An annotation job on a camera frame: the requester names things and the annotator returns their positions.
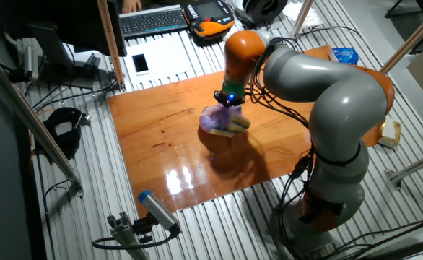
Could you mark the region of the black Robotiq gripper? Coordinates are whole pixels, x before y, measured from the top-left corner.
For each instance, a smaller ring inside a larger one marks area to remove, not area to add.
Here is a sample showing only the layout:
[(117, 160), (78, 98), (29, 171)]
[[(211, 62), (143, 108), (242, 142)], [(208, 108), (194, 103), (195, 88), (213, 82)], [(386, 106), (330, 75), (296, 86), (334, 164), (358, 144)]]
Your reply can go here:
[(235, 93), (228, 93), (222, 90), (214, 92), (214, 99), (224, 107), (239, 106), (245, 102), (245, 96), (237, 95)]

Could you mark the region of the person's bare hand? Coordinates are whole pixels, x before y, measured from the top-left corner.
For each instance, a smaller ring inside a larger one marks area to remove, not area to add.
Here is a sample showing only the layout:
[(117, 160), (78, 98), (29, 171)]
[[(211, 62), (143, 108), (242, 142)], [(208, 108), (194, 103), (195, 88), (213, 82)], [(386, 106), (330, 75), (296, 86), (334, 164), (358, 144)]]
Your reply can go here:
[(138, 12), (141, 10), (142, 10), (142, 4), (140, 0), (123, 0), (123, 6), (122, 6), (123, 14)]

